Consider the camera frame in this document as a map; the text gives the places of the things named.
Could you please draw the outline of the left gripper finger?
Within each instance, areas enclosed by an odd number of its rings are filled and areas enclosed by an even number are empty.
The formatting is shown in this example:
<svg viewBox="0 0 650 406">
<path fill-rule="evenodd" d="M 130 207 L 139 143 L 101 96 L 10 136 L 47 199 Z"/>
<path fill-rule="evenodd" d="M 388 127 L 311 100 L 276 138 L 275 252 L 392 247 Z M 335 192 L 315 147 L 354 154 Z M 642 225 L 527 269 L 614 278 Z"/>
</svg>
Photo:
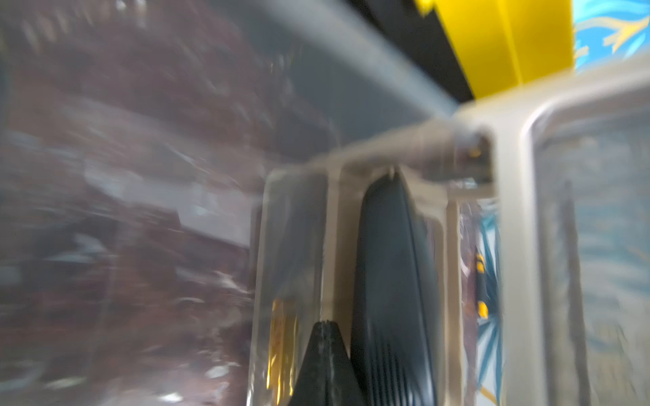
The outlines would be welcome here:
<svg viewBox="0 0 650 406">
<path fill-rule="evenodd" d="M 364 405 L 353 365 L 334 321 L 314 324 L 290 405 Z"/>
</svg>

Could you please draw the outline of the beige drawer organizer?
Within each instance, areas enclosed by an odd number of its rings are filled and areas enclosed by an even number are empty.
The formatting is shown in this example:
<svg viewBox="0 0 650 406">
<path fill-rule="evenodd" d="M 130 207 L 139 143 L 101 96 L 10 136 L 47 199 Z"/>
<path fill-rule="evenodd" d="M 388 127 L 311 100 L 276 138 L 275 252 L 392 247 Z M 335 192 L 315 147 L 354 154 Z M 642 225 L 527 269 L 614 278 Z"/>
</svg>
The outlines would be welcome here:
<svg viewBox="0 0 650 406">
<path fill-rule="evenodd" d="M 355 278 L 362 200 L 403 176 L 437 273 L 438 403 L 649 402 L 649 56 L 559 74 L 318 160 Z"/>
</svg>

